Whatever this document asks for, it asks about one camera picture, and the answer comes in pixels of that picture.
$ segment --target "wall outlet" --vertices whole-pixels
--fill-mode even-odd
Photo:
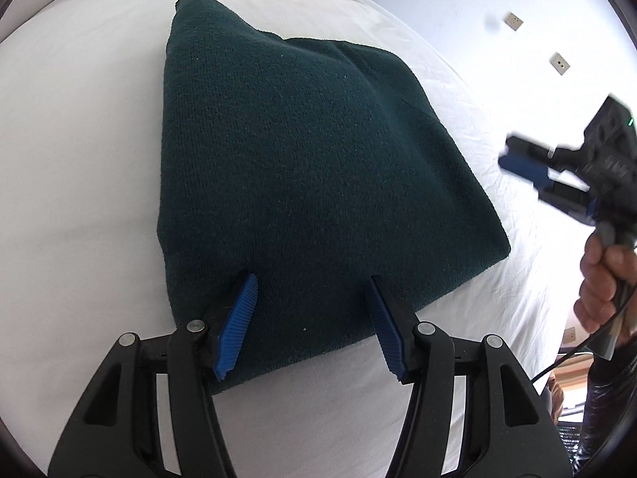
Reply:
[[[568,345],[569,343],[575,343],[575,327],[566,329],[564,336],[562,337],[562,345]]]
[[[553,57],[549,60],[549,62],[553,65],[553,68],[555,68],[555,70],[557,70],[557,73],[559,73],[560,75],[564,75],[564,73],[571,67],[571,65],[566,62],[566,59],[560,56],[560,54],[558,54],[557,52],[553,54]]]
[[[522,26],[522,23],[524,23],[513,12],[509,12],[507,17],[504,19],[504,22],[514,30],[518,30]]]

